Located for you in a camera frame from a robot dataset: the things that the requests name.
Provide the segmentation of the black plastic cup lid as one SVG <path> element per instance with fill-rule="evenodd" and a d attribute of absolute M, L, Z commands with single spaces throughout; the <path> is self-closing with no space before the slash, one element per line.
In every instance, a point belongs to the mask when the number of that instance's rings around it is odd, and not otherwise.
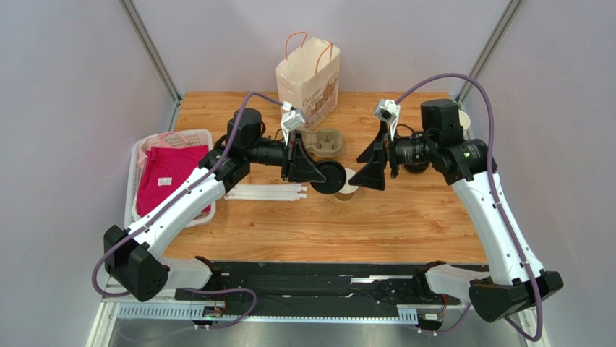
<path fill-rule="evenodd" d="M 345 185 L 347 180 L 346 170 L 336 160 L 321 160 L 317 162 L 317 169 L 325 177 L 324 182 L 311 182 L 311 187 L 320 194 L 335 194 Z"/>

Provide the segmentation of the cardboard cup carrier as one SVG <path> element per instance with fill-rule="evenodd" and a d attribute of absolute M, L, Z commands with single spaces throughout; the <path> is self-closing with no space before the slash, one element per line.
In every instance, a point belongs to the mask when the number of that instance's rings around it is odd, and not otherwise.
<path fill-rule="evenodd" d="M 319 158 L 336 158 L 342 153 L 343 135 L 336 128 L 301 131 L 306 150 Z"/>

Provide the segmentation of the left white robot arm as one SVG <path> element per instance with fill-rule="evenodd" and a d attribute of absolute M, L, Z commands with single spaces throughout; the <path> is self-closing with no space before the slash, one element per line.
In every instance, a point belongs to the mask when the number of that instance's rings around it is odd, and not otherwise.
<path fill-rule="evenodd" d="M 281 167 L 288 182 L 325 182 L 325 174 L 301 142 L 299 128 L 304 123 L 303 112 L 290 108 L 281 119 L 283 139 L 273 141 L 263 137 L 256 110 L 239 109 L 228 123 L 223 145 L 209 150 L 178 189 L 128 228 L 113 225 L 104 233 L 105 253 L 99 265 L 125 288 L 126 295 L 141 302 L 164 288 L 205 287 L 210 266 L 202 260 L 167 265 L 166 248 L 191 220 L 246 177 L 252 163 Z"/>

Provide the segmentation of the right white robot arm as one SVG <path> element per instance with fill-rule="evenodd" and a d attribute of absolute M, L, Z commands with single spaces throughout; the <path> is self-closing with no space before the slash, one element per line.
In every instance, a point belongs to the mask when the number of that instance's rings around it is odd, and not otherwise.
<path fill-rule="evenodd" d="M 350 185 L 385 189 L 385 169 L 398 175 L 400 166 L 417 172 L 428 166 L 442 174 L 463 203 L 479 235 L 488 271 L 466 270 L 441 261 L 415 273 L 418 296 L 440 294 L 466 301 L 486 322 L 494 322 L 536 307 L 563 287 L 559 273 L 547 271 L 517 226 L 500 184 L 488 147 L 479 139 L 466 140 L 456 103 L 449 99 L 422 104 L 423 129 L 410 137 L 398 135 L 401 107 L 382 99 L 375 107 L 380 120 L 377 136 L 358 157 L 362 169 Z"/>

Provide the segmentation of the brown paper coffee cup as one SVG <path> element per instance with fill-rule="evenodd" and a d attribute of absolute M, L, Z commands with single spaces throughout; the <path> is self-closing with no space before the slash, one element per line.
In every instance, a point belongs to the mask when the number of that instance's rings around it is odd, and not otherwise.
<path fill-rule="evenodd" d="M 356 172 L 350 168 L 346 168 L 345 172 L 345 184 L 338 192 L 335 193 L 335 198 L 343 202 L 350 200 L 354 196 L 355 192 L 359 189 L 358 186 L 350 184 L 350 180 L 355 176 Z"/>

